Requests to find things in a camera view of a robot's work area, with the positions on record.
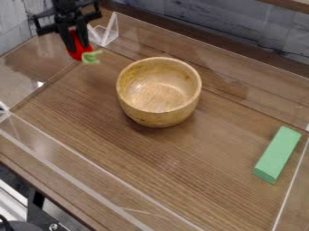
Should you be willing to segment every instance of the green sponge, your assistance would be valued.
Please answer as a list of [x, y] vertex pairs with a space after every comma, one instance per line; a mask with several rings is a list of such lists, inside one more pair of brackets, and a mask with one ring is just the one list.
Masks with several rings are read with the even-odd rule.
[[92, 52], [84, 52], [81, 54], [81, 62], [84, 64], [100, 64], [100, 61], [96, 59], [96, 55], [101, 54], [101, 50], [92, 51]]
[[275, 137], [252, 169], [252, 174], [267, 183], [275, 183], [301, 137], [302, 135], [287, 127], [279, 127]]

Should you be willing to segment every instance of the gray wall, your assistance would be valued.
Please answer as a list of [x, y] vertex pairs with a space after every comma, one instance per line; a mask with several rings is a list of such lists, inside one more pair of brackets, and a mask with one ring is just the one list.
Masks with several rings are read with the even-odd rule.
[[116, 0], [307, 62], [309, 15], [256, 0]]
[[0, 55], [25, 42], [34, 34], [30, 14], [50, 7], [50, 0], [1, 0]]
[[[309, 63], [309, 15], [256, 0], [115, 0]], [[26, 41], [50, 0], [1, 0], [0, 54]]]

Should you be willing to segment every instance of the wooden tabletop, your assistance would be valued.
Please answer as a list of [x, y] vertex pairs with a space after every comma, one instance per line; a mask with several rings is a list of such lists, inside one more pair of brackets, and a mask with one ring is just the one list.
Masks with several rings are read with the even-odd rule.
[[[64, 64], [60, 53], [45, 61], [55, 63], [53, 81], [12, 111], [56, 141], [16, 120], [18, 139], [36, 153], [0, 136], [1, 162], [95, 230], [139, 225], [103, 197], [153, 230], [270, 230], [307, 138], [307, 79], [125, 15], [117, 20], [120, 36], [101, 49], [101, 65]], [[24, 66], [17, 73], [29, 78], [32, 72], [46, 76], [44, 63], [28, 72], [33, 60], [10, 56], [33, 44], [48, 54], [60, 40], [53, 34], [34, 38], [1, 62]], [[45, 55], [30, 50], [33, 57]], [[184, 60], [203, 81], [194, 115], [167, 129], [136, 125], [116, 99], [119, 72], [151, 56]], [[251, 172], [282, 125], [303, 136], [273, 186]], [[115, 185], [123, 181], [125, 193]]]

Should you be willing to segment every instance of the robotic arm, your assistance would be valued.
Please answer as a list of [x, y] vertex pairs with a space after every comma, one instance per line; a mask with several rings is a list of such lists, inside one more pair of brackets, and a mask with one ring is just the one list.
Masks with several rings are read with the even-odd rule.
[[[87, 5], [93, 6], [91, 13], [83, 14], [80, 9]], [[40, 18], [55, 17], [55, 23], [41, 26]], [[99, 0], [53, 0], [53, 8], [33, 16], [37, 35], [57, 32], [67, 46], [72, 58], [76, 52], [92, 50], [89, 46], [87, 23], [101, 17]]]

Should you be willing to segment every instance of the wooden bowl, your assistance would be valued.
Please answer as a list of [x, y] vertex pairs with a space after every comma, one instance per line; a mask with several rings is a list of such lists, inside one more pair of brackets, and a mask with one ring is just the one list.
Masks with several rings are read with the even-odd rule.
[[121, 70], [116, 88], [128, 117], [140, 125], [168, 127], [180, 123], [196, 107], [202, 81], [187, 63], [153, 57]]

